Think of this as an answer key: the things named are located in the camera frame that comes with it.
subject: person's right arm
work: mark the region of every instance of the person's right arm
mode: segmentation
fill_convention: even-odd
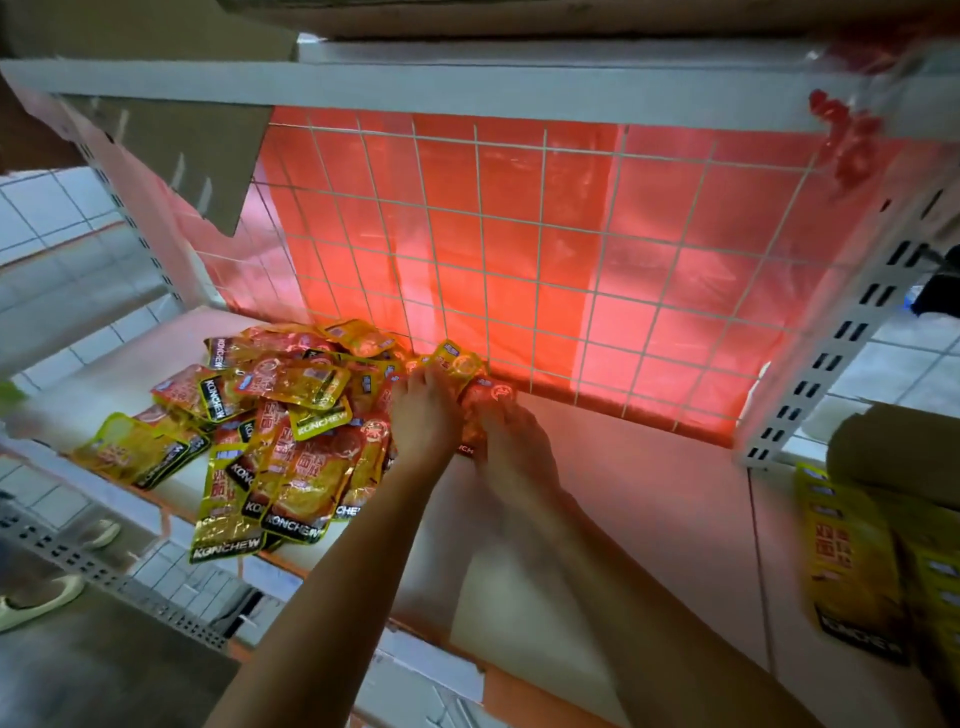
[[[546,433],[523,407],[482,412],[478,469],[560,561],[634,728],[820,726],[770,673],[707,627],[560,487]]]

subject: brown cardboard piece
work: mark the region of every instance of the brown cardboard piece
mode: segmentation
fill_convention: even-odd
[[[799,34],[954,0],[219,0],[231,12],[320,37]]]
[[[960,508],[960,420],[875,403],[830,438],[827,472],[860,483]]]
[[[224,12],[215,0],[4,0],[18,58],[290,61],[297,33]],[[225,235],[236,231],[272,107],[146,99],[65,100]]]

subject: gray floor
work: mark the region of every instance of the gray floor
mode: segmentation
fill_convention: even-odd
[[[52,569],[21,550],[0,565],[0,594],[24,573]],[[0,634],[0,728],[199,728],[235,671],[226,656],[87,586]]]

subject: pile of snack packets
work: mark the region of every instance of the pile of snack packets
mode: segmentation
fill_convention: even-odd
[[[437,362],[449,377],[465,411],[465,455],[484,438],[477,404],[516,398],[452,341],[416,356],[358,319],[251,327],[205,343],[205,364],[160,382],[149,409],[110,415],[70,455],[149,490],[210,449],[191,563],[315,544],[331,521],[359,513],[396,459],[393,386],[418,366]]]
[[[915,661],[947,715],[960,715],[960,513],[809,465],[797,467],[796,486],[821,630]]]

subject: person's left hand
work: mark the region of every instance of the person's left hand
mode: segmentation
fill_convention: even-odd
[[[398,465],[443,468],[453,457],[464,415],[439,367],[418,367],[394,384],[391,422]]]

